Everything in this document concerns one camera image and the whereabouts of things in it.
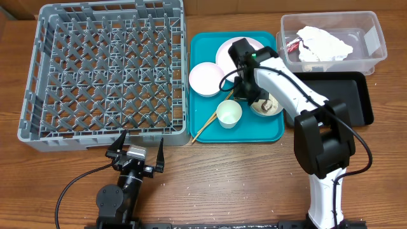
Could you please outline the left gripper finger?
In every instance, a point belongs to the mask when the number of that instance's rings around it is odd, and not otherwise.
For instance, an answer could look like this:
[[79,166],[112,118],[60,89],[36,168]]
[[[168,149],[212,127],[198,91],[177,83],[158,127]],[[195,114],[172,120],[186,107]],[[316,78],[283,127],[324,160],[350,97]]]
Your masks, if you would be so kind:
[[163,153],[163,138],[161,138],[157,157],[156,157],[155,172],[163,173],[164,166],[165,166],[165,158],[164,158],[164,153]]
[[110,145],[110,147],[108,147],[108,151],[109,152],[117,152],[117,151],[121,151],[125,142],[125,138],[127,135],[127,130],[124,130],[121,135],[119,136],[119,138],[117,138],[117,140],[115,140],[114,143],[112,143],[112,145]]

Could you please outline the brown food scrap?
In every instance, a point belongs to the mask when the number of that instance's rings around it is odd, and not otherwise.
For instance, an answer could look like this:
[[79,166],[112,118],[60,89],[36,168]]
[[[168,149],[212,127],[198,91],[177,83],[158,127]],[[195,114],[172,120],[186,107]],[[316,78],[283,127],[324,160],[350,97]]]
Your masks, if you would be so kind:
[[271,101],[270,99],[265,100],[261,105],[261,110],[264,113],[269,112],[269,110],[271,110],[272,108],[273,108],[273,101]]

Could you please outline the grey bowl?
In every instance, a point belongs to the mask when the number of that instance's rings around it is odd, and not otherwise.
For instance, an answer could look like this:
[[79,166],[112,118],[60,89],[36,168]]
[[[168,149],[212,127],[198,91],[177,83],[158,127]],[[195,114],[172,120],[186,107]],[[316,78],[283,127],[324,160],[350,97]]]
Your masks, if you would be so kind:
[[268,94],[267,99],[259,99],[250,106],[252,112],[261,117],[278,115],[282,112],[283,107],[272,94]]

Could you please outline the white paper cup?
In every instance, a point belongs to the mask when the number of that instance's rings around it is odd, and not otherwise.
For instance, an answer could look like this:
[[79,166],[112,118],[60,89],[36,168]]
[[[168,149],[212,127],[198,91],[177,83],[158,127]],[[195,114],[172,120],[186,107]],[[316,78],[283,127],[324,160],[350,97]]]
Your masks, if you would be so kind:
[[225,100],[218,105],[216,116],[223,128],[233,128],[242,117],[242,107],[234,100]]

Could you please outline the white rice pile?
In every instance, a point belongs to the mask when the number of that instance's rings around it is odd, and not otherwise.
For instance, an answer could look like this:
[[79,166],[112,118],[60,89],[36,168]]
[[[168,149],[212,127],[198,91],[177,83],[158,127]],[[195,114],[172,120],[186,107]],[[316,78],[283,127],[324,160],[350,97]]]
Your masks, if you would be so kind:
[[279,110],[279,103],[270,94],[268,99],[259,99],[257,102],[254,102],[252,107],[263,115],[271,116]]

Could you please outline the red snack wrapper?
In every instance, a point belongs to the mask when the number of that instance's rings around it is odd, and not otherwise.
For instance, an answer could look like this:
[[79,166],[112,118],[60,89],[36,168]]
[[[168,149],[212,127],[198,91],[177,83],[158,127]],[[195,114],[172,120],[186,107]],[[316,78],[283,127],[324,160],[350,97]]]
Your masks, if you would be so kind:
[[286,43],[287,53],[292,53],[292,52],[296,51],[299,48],[301,41],[302,41],[302,39],[300,37],[297,37],[297,38],[293,39],[292,41]]

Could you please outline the white napkin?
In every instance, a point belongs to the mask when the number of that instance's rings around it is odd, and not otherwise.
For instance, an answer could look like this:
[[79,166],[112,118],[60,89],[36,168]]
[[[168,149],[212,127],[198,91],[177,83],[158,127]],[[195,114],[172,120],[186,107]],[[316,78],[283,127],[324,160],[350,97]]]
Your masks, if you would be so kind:
[[298,49],[302,62],[340,61],[353,52],[350,45],[316,27],[305,26],[296,34],[300,38]]

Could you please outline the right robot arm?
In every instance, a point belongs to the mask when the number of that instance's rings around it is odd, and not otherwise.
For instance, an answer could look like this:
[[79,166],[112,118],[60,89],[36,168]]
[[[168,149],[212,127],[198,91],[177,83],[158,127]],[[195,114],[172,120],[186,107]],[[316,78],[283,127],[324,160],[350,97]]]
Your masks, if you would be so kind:
[[345,228],[341,183],[348,176],[356,134],[346,104],[329,100],[301,82],[269,46],[255,50],[247,39],[232,43],[234,98],[254,104],[269,95],[294,118],[294,154],[309,175],[307,228]]

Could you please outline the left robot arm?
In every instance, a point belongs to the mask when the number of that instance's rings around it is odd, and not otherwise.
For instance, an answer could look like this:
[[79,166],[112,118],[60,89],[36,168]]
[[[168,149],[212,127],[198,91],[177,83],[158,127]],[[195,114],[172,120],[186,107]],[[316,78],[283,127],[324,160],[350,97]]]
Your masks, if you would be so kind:
[[164,171],[163,140],[158,148],[156,165],[152,166],[146,164],[146,148],[132,144],[127,150],[123,149],[126,134],[124,131],[106,151],[106,157],[112,160],[113,169],[120,175],[116,184],[102,187],[96,196],[99,208],[97,229],[139,228],[141,223],[133,218],[133,211],[143,179]]

